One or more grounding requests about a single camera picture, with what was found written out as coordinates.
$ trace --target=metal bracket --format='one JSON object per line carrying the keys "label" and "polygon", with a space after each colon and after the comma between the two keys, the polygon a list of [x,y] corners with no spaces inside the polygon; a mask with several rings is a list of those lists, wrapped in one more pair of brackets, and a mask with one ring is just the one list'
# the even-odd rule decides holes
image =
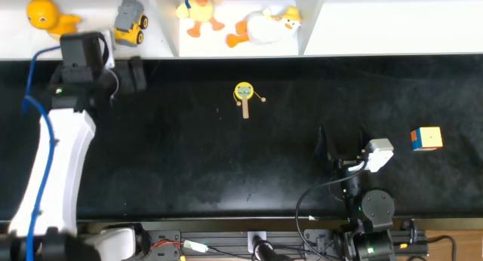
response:
{"label": "metal bracket", "polygon": [[[147,231],[151,236],[151,242],[154,244],[163,239],[181,242],[181,233],[179,231]],[[145,258],[145,261],[178,261],[181,257],[180,249],[175,244],[166,244],[151,250],[151,254]]]}
{"label": "metal bracket", "polygon": [[[303,232],[305,239],[310,242],[311,246],[314,247],[319,253],[321,253],[325,247],[332,241],[334,236],[334,231],[326,229],[307,229]],[[310,250],[307,245],[303,245],[304,250]],[[337,256],[334,251],[334,243],[331,242],[331,246],[325,249],[325,253],[331,256]],[[319,259],[314,253],[305,253],[305,258],[307,259]]]}
{"label": "metal bracket", "polygon": [[259,236],[262,240],[266,240],[266,232],[265,231],[248,231],[247,232],[247,246],[248,252],[254,252],[254,237]]}

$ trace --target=colorful cube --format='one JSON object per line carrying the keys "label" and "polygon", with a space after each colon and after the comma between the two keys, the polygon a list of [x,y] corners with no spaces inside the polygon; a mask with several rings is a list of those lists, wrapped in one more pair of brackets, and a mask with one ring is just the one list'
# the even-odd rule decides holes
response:
{"label": "colorful cube", "polygon": [[413,151],[432,151],[443,147],[439,127],[420,127],[411,132]]}

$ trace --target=black table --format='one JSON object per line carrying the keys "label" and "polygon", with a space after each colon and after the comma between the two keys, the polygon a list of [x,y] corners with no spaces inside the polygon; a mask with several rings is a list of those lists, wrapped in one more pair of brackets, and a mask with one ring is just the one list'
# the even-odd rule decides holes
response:
{"label": "black table", "polygon": [[[55,62],[40,62],[34,93]],[[395,196],[396,216],[483,215],[483,57],[332,57],[152,60],[148,89],[120,97],[97,118],[82,174],[80,220],[293,216],[297,199],[331,175],[313,159],[325,124],[340,151],[358,126],[387,137],[395,156],[372,175]],[[0,220],[10,219],[29,179],[38,114],[20,105],[28,63],[0,63]],[[242,118],[232,92],[260,96]],[[445,147],[413,152],[411,131],[441,127]],[[337,195],[338,187],[331,191]],[[302,215],[344,218],[329,190]]]}

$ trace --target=yellow stuffed duck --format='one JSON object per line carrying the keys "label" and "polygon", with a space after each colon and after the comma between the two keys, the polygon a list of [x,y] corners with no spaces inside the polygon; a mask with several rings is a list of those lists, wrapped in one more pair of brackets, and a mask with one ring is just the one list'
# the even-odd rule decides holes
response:
{"label": "yellow stuffed duck", "polygon": [[236,24],[236,33],[226,37],[230,48],[238,43],[249,41],[256,45],[266,45],[291,37],[300,27],[302,18],[296,7],[290,6],[280,17],[272,16],[269,8],[263,12],[254,12],[246,20]]}
{"label": "yellow stuffed duck", "polygon": [[35,28],[47,30],[56,40],[63,34],[77,32],[75,25],[81,22],[80,17],[60,13],[51,0],[32,0],[27,6],[27,17]]}
{"label": "yellow stuffed duck", "polygon": [[195,21],[193,28],[189,29],[188,35],[193,38],[199,38],[201,35],[200,28],[203,23],[210,22],[214,31],[221,30],[225,27],[223,23],[215,20],[214,16],[214,3],[221,2],[221,0],[185,0],[178,9],[176,15],[182,20],[189,17]]}

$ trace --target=toy truck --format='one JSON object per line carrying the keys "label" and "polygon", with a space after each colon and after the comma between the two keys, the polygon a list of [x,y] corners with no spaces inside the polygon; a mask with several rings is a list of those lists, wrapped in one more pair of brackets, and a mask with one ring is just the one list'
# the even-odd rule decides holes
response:
{"label": "toy truck", "polygon": [[114,22],[115,41],[120,45],[136,47],[144,40],[141,29],[147,27],[148,17],[144,15],[143,4],[138,0],[122,0]]}

